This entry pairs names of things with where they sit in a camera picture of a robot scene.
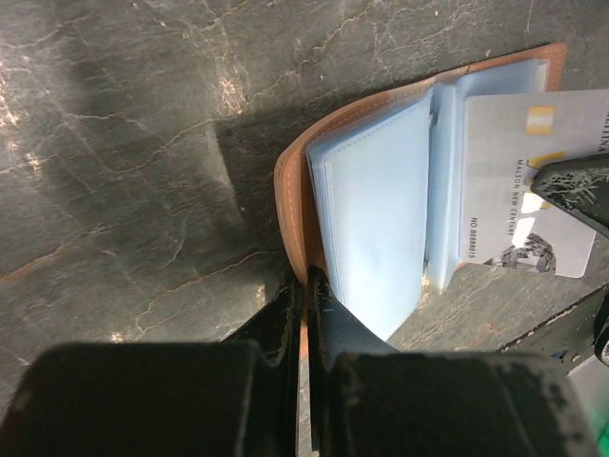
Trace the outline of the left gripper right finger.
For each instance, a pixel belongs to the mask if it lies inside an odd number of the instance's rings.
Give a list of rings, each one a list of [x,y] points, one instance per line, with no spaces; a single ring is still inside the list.
[[[400,352],[308,272],[313,449],[322,456],[596,456],[569,371],[526,352]]]

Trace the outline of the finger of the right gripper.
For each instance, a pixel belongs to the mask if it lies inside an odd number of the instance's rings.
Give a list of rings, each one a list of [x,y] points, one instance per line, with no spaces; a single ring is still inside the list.
[[[608,238],[608,155],[595,154],[543,166],[531,190]]]

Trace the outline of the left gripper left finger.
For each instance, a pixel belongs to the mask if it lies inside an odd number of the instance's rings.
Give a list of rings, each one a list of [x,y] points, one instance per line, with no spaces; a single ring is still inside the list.
[[[50,348],[9,407],[12,456],[294,456],[301,288],[215,343]]]

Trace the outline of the silver credit card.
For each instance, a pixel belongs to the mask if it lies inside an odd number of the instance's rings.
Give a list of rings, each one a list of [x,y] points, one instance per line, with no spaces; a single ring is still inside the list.
[[[536,195],[546,165],[608,150],[605,89],[479,95],[464,108],[460,257],[580,278],[595,232]]]

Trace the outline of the brown leather card holder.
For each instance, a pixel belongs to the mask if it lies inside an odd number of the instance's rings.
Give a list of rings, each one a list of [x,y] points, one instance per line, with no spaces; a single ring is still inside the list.
[[[376,337],[412,314],[424,286],[462,265],[464,106],[477,95],[560,86],[563,43],[446,70],[346,105],[280,155],[275,201],[297,278],[322,269],[338,301]]]

